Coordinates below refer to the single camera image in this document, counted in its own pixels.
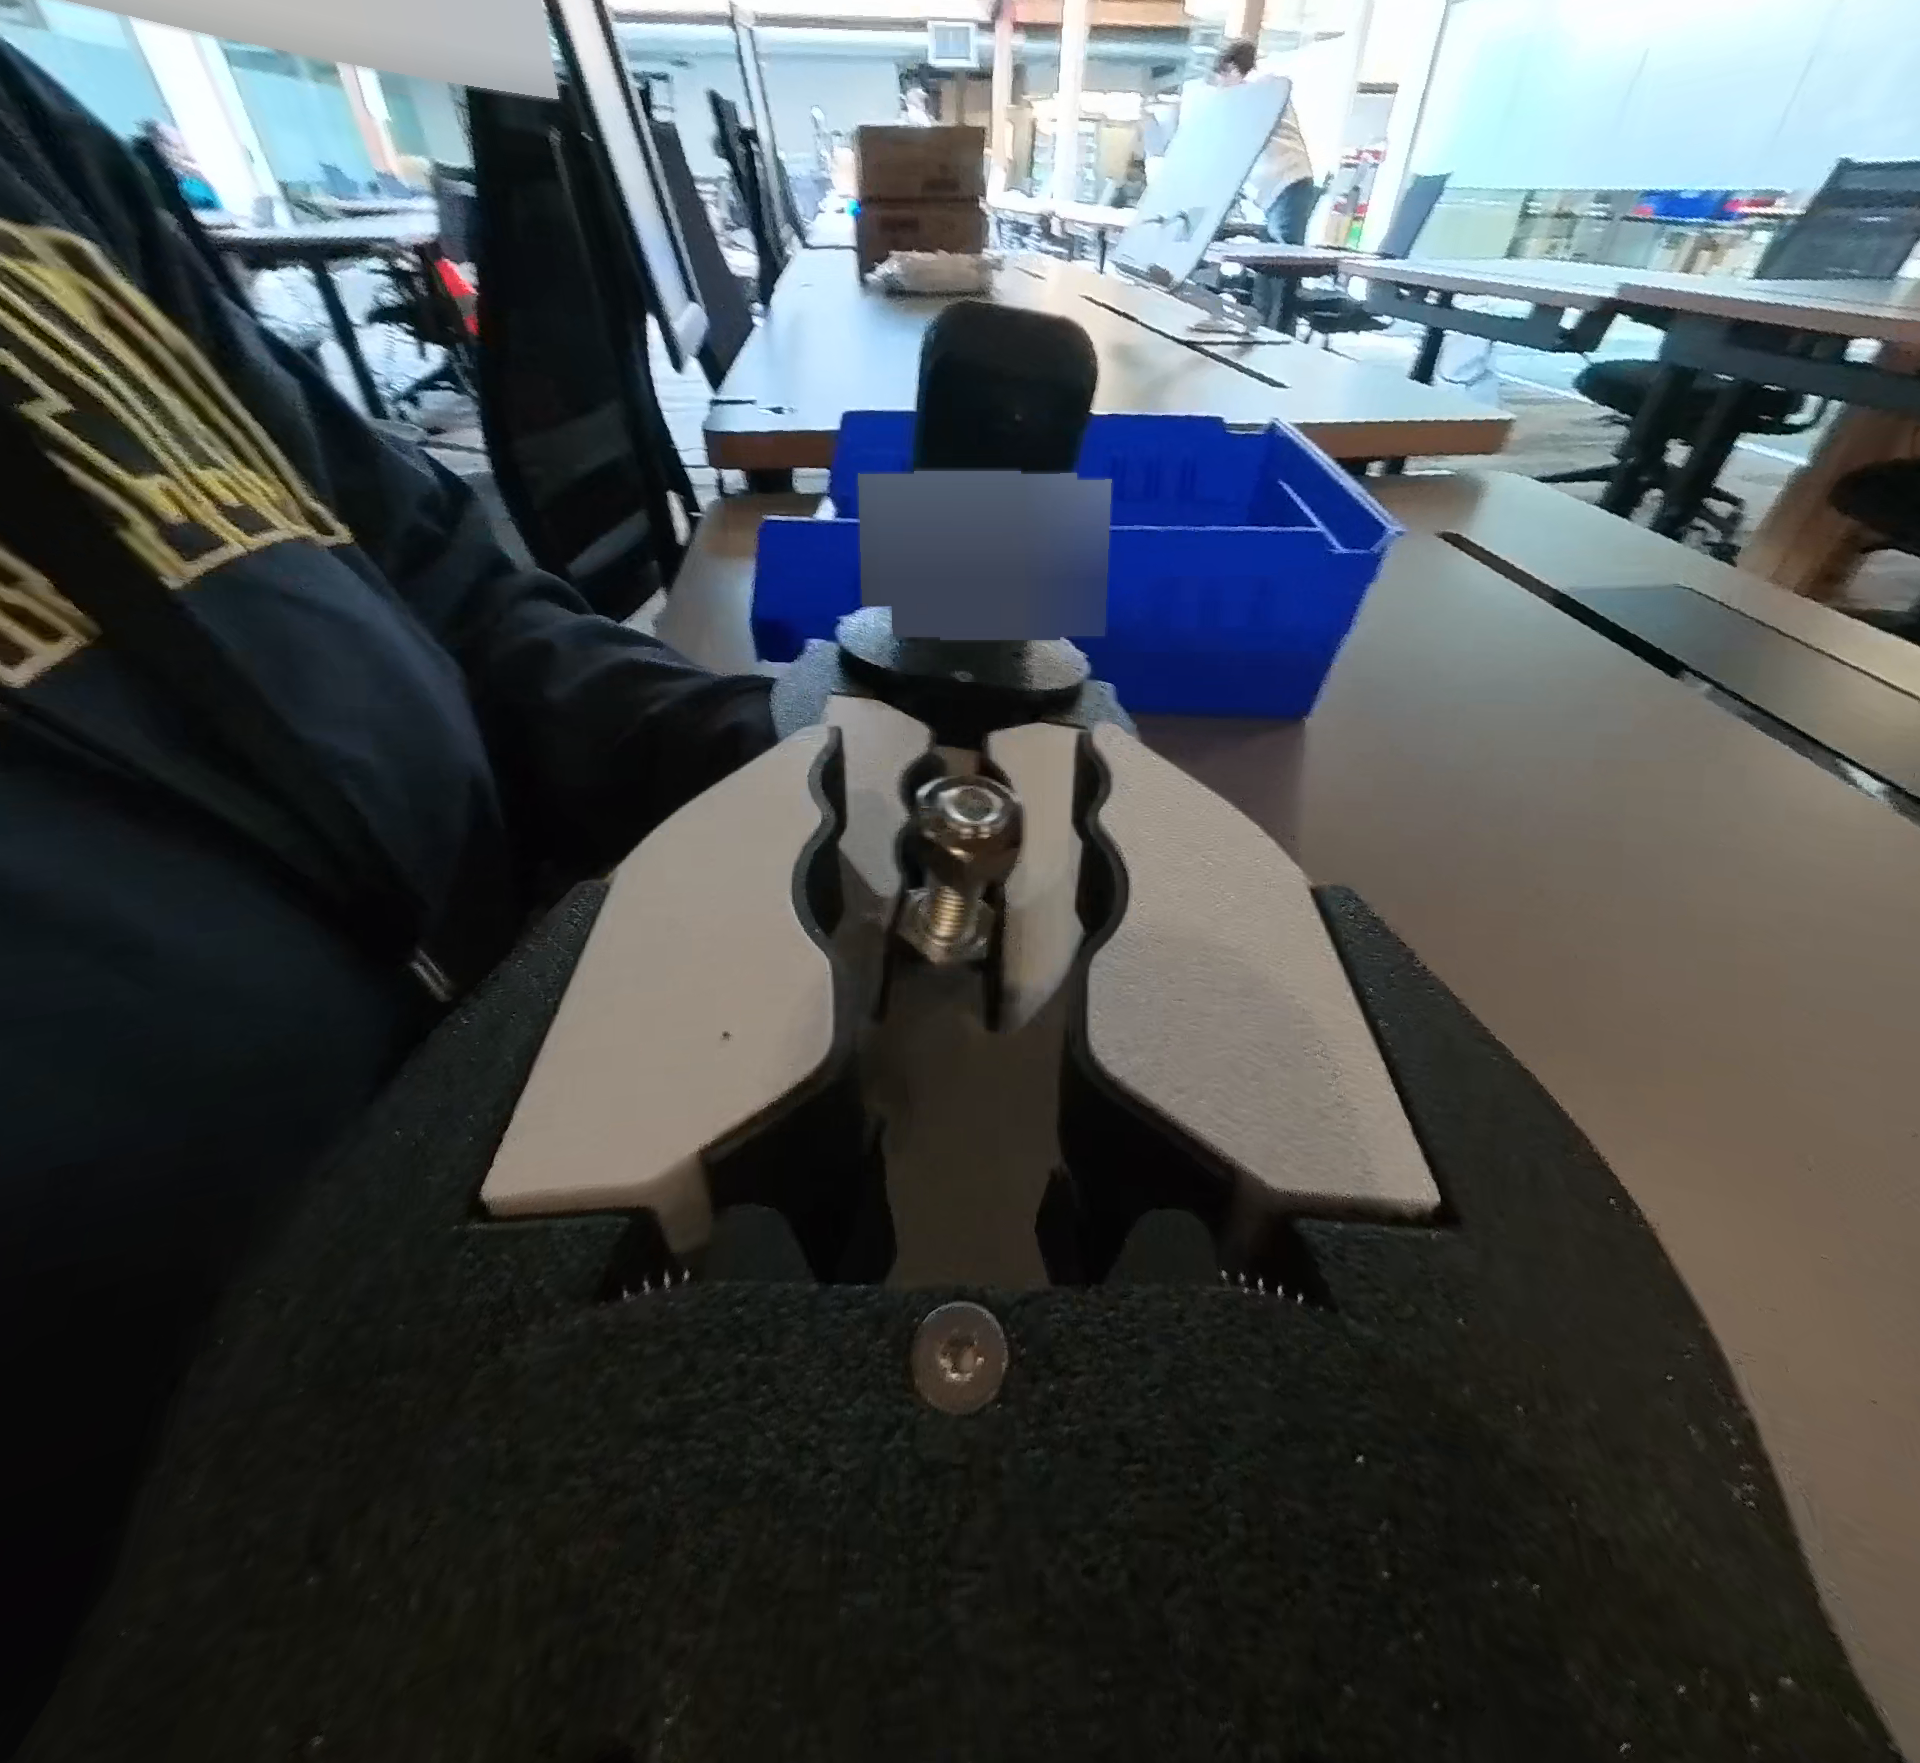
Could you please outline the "cardboard box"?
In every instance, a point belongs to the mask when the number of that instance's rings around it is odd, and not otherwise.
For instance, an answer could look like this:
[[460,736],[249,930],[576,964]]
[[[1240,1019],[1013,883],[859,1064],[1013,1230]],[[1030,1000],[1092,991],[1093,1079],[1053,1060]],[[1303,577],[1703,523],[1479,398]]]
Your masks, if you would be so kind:
[[986,130],[967,123],[865,123],[852,138],[856,200],[979,203],[986,196]]
[[977,198],[859,198],[853,213],[853,256],[863,278],[895,257],[979,257],[986,241],[989,220]]

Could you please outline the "black mesh office chair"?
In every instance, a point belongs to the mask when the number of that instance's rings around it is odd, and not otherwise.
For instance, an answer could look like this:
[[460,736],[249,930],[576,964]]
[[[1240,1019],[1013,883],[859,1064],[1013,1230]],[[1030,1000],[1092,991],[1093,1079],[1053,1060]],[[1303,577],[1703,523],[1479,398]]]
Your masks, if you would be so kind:
[[610,620],[677,577],[700,517],[655,390],[645,288],[567,96],[469,88],[476,390],[533,564]]

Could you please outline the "silver hex bolt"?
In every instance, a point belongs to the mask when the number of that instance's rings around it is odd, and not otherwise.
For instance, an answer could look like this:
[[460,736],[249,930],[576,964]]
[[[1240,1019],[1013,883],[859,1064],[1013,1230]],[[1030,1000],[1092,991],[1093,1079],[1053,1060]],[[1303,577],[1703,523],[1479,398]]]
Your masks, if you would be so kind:
[[909,843],[917,887],[959,887],[995,910],[1020,860],[1020,798],[983,776],[930,778],[915,791]]

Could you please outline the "blue plastic bin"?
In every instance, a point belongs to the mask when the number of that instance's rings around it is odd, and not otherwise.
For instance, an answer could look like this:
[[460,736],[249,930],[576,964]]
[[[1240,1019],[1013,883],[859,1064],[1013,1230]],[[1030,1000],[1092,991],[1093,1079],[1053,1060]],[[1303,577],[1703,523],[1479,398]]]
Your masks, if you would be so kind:
[[1147,716],[1303,721],[1399,526],[1287,427],[1203,416],[1093,416],[1077,483],[962,471],[983,533],[962,536],[957,483],[903,483],[909,413],[847,413],[827,466],[827,517],[756,536],[750,636],[787,663],[863,606],[856,498],[879,480],[879,536],[897,548],[909,616],[952,616],[953,643],[986,618],[1017,643],[1072,643],[1120,704]]

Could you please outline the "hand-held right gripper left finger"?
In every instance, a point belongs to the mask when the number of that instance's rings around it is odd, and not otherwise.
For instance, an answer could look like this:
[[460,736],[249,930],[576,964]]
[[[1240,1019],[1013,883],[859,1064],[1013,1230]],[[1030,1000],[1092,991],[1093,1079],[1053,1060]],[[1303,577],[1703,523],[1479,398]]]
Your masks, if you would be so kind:
[[765,1207],[842,1257],[870,1173],[852,1079],[845,754],[799,730],[616,867],[479,1186],[487,1221],[650,1214],[689,1257]]

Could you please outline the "white monitor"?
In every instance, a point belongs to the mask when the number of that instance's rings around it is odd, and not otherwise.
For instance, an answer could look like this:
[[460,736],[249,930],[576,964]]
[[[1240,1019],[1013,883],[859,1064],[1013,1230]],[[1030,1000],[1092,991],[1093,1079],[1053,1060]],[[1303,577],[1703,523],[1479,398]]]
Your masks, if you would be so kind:
[[1123,280],[1179,288],[1200,268],[1287,100],[1292,81],[1267,71],[1189,88],[1159,168],[1109,251]]

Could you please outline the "person in dark sweatshirt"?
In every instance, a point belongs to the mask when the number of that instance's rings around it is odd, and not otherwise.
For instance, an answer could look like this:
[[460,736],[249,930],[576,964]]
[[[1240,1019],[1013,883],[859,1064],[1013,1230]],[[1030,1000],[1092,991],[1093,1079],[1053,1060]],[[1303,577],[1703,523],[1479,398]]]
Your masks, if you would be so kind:
[[546,904],[429,454],[2,48],[2,1759],[283,1199]]

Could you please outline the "thin black monitor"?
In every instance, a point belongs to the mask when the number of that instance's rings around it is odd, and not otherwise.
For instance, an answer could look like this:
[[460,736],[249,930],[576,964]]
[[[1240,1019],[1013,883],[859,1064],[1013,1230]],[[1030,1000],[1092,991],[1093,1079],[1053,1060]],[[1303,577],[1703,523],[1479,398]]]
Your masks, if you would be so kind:
[[640,107],[606,0],[546,0],[583,126],[610,178],[610,196],[630,236],[649,308],[673,368],[685,368],[707,340],[707,314],[659,146]]

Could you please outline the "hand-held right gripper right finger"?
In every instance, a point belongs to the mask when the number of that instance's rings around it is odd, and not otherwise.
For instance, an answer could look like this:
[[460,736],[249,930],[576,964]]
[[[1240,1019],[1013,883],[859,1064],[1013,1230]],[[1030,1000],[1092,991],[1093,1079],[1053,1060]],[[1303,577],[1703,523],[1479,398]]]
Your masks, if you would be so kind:
[[1092,1257],[1150,1213],[1242,1251],[1293,1221],[1427,1226],[1430,1173],[1303,870],[1115,723],[1073,796],[1067,1184]]

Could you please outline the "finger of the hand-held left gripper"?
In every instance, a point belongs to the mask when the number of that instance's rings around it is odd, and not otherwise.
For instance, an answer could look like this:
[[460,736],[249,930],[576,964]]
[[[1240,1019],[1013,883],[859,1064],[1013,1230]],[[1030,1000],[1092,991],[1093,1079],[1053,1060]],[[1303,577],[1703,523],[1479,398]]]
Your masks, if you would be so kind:
[[1023,816],[1020,856],[1002,887],[999,1031],[1025,1029],[1050,1003],[1079,953],[1085,841],[1073,798],[1083,750],[1120,736],[1120,723],[1020,723],[986,741],[986,766],[1013,791]]
[[903,901],[899,837],[912,778],[933,757],[933,733],[873,697],[833,696],[823,721],[839,733],[845,811],[837,841],[842,914],[827,940],[833,1019],[863,1029],[886,999]]

